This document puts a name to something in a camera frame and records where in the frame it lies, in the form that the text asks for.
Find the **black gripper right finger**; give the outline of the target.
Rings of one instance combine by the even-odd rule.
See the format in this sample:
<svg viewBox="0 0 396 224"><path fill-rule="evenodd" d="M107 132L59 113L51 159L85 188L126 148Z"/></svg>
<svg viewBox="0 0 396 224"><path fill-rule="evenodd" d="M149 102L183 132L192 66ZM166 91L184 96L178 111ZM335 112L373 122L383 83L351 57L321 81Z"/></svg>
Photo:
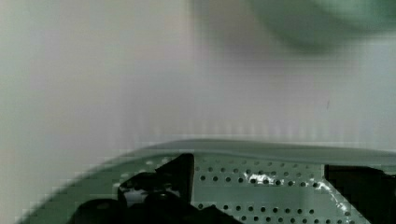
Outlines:
<svg viewBox="0 0 396 224"><path fill-rule="evenodd" d="M365 166L326 165L324 176L371 224L395 224L395 175Z"/></svg>

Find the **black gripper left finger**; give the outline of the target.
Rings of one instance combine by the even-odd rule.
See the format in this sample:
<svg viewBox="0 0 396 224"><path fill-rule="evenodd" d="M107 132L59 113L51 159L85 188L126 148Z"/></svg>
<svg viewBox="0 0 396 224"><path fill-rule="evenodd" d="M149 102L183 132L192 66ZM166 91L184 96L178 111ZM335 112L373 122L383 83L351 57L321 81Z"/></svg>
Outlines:
<svg viewBox="0 0 396 224"><path fill-rule="evenodd" d="M120 184L116 199L90 200L67 224L242 224L216 206L191 204L194 156L182 154Z"/></svg>

